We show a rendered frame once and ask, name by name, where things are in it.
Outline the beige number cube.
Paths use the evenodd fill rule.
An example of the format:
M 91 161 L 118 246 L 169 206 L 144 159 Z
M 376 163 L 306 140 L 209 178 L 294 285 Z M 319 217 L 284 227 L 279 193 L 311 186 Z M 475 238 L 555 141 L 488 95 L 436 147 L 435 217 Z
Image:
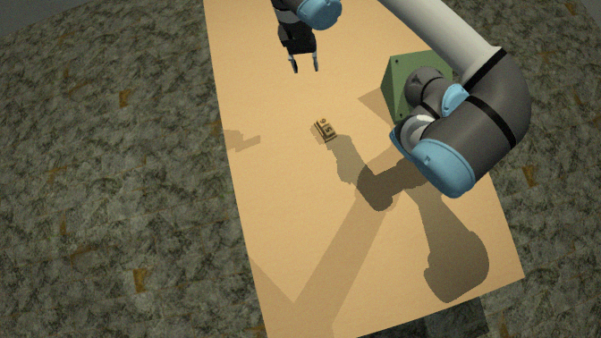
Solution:
M 329 139 L 330 137 L 334 136 L 335 130 L 331 124 L 328 124 L 327 126 L 322 128 L 322 133 L 324 134 L 326 139 Z
M 321 131 L 322 131 L 322 128 L 327 126 L 328 124 L 329 124 L 329 121 L 326 119 L 325 116 L 322 116 L 321 118 L 317 119 L 317 126 Z

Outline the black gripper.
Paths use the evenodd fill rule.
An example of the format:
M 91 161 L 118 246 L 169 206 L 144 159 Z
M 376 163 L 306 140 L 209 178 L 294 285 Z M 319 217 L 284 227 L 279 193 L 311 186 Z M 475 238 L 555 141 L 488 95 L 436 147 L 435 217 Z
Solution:
M 293 55 L 307 53 L 312 53 L 315 71 L 318 72 L 317 41 L 312 28 L 300 21 L 292 11 L 286 13 L 276 9 L 274 11 L 279 22 L 277 34 L 283 47 L 287 48 L 288 61 L 291 61 L 294 73 L 298 73 L 298 66 Z

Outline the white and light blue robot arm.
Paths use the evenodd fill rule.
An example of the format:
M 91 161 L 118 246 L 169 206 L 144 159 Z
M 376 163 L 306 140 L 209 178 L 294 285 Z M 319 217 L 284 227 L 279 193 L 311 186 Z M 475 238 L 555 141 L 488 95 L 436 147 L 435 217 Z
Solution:
M 276 10 L 292 11 L 314 30 L 327 30 L 341 16 L 340 1 L 271 3 Z M 490 46 L 441 0 L 377 1 L 461 77 L 460 85 L 430 66 L 413 71 L 404 96 L 415 109 L 389 133 L 433 186 L 457 199 L 524 138 L 531 118 L 527 82 L 507 52 Z

